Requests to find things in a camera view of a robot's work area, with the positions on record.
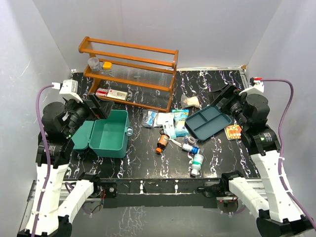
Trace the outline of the blue white wipes packet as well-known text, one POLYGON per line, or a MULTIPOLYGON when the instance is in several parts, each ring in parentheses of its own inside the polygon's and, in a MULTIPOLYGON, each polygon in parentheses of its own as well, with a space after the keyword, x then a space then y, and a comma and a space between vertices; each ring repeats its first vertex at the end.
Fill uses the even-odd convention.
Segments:
POLYGON ((177 137, 184 137, 189 134, 188 130, 186 129, 185 126, 185 120, 189 115, 189 110, 184 109, 184 110, 172 110, 172 113, 174 115, 174 129, 175 129, 175 134, 177 137))

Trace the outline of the teal medicine kit box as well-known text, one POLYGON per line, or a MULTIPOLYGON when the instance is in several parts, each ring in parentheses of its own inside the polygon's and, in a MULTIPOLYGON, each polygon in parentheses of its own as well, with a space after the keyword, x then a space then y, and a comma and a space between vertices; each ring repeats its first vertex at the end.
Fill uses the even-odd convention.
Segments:
POLYGON ((107 119, 85 121, 72 136, 77 153, 90 149, 103 158, 124 158, 133 134, 126 110, 111 110, 107 119))

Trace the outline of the clear green-banded bottle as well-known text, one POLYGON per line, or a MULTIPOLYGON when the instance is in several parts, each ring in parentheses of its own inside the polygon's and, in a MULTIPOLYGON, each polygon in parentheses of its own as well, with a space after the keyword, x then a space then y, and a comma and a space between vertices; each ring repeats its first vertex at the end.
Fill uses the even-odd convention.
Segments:
POLYGON ((204 156, 201 154, 195 154, 192 165, 191 165, 191 175, 196 177, 201 170, 201 166, 204 160, 204 156))

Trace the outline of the bag with blue bandage rolls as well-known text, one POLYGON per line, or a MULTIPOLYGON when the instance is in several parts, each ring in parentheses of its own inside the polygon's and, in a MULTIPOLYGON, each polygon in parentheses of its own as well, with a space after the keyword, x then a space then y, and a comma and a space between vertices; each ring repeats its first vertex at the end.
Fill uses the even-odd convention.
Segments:
POLYGON ((154 127, 154 122, 158 112, 153 110, 144 110, 143 111, 143 118, 141 122, 141 126, 144 128, 152 128, 154 127))

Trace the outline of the blue face mask packet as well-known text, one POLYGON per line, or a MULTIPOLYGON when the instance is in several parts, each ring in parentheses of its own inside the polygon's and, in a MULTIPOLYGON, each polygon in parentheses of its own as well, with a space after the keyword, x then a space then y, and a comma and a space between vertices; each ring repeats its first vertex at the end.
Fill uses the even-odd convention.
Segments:
POLYGON ((170 139, 176 139, 173 121, 165 121, 163 123, 163 130, 164 133, 167 134, 170 139))

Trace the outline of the brown orange-capped medicine bottle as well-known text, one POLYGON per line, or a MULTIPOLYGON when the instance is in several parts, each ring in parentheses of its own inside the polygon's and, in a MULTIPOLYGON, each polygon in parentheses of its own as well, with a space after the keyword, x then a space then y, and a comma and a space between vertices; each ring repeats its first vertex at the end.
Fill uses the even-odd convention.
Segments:
POLYGON ((162 134, 160 136, 160 139, 159 139, 159 141, 157 143, 157 147, 156 147, 157 154, 161 154, 165 150, 165 148, 168 144, 169 138, 170 137, 167 134, 162 134))

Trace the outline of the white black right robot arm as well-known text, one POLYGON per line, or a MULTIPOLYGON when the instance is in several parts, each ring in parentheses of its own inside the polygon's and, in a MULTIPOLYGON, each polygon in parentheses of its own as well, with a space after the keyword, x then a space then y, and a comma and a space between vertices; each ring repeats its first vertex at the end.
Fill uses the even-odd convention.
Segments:
POLYGON ((294 197, 283 169, 282 147, 267 125, 268 100, 259 93, 241 91, 231 83, 210 92, 211 106, 232 116, 241 127, 241 141, 254 161, 266 198, 257 193, 241 175, 222 175, 218 187, 226 196, 236 195, 256 219, 263 237, 293 237, 316 228, 316 223, 294 197))

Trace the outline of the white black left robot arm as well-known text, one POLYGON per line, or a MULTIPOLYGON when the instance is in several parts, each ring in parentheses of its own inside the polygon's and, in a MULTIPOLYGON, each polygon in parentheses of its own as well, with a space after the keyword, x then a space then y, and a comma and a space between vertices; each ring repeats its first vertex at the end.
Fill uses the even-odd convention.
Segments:
POLYGON ((86 100, 52 102, 39 115, 36 156, 37 184, 29 220, 19 237, 69 237, 72 222, 86 199, 101 194, 98 175, 83 173, 69 196, 60 203, 65 173, 74 148, 72 137, 85 121, 107 119, 113 101, 90 93, 86 100))

